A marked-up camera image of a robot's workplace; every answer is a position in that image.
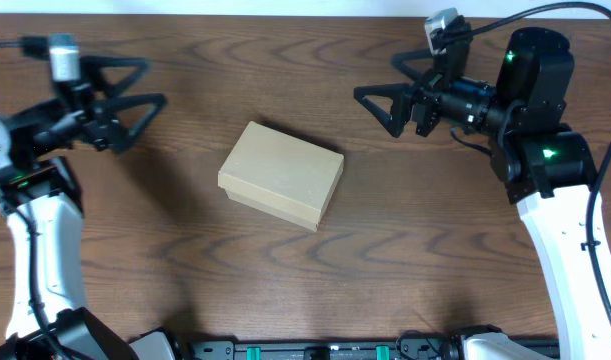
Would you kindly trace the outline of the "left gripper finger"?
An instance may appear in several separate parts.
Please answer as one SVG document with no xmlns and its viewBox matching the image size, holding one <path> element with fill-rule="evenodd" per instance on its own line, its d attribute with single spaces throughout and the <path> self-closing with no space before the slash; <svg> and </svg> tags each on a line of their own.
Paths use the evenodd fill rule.
<svg viewBox="0 0 611 360">
<path fill-rule="evenodd" d="M 149 70 L 144 58 L 118 58 L 87 55 L 82 71 L 92 88 L 106 98 L 117 98 L 138 82 Z"/>
<path fill-rule="evenodd" d="M 101 101 L 99 121 L 111 150 L 114 153 L 129 150 L 166 105 L 167 98 L 161 93 Z"/>
</svg>

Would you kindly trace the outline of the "cardboard box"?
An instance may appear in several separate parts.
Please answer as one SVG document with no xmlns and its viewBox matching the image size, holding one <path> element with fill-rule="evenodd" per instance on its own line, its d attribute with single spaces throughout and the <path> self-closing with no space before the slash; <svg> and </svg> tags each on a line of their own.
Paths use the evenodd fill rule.
<svg viewBox="0 0 611 360">
<path fill-rule="evenodd" d="M 344 156 L 251 121 L 218 172 L 229 199 L 310 231 L 344 169 Z"/>
</svg>

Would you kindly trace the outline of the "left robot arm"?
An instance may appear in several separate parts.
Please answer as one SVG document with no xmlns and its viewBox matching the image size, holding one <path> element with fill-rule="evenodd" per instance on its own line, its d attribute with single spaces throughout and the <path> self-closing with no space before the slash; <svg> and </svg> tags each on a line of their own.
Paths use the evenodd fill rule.
<svg viewBox="0 0 611 360">
<path fill-rule="evenodd" d="M 158 328 L 127 342 L 88 308 L 81 266 L 82 189 L 62 156 L 76 141 L 120 154 L 166 105 L 126 95 L 142 58 L 53 60 L 54 98 L 0 117 L 0 212 L 12 234 L 15 290 L 0 359 L 178 359 Z"/>
</svg>

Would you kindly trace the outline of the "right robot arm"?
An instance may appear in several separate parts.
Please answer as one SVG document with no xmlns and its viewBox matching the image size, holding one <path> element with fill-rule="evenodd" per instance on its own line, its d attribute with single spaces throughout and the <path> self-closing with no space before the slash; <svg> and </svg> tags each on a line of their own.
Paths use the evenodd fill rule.
<svg viewBox="0 0 611 360">
<path fill-rule="evenodd" d="M 463 141 L 480 134 L 536 249 L 553 308 L 561 359 L 611 359 L 611 251 L 600 182 L 583 136 L 563 120 L 574 70 L 568 40 L 539 27 L 515 31 L 495 84 L 469 79 L 468 39 L 455 27 L 430 32 L 431 46 L 393 57 L 399 84 L 358 87 L 355 99 L 393 137 L 414 123 L 420 136 L 441 122 Z"/>
</svg>

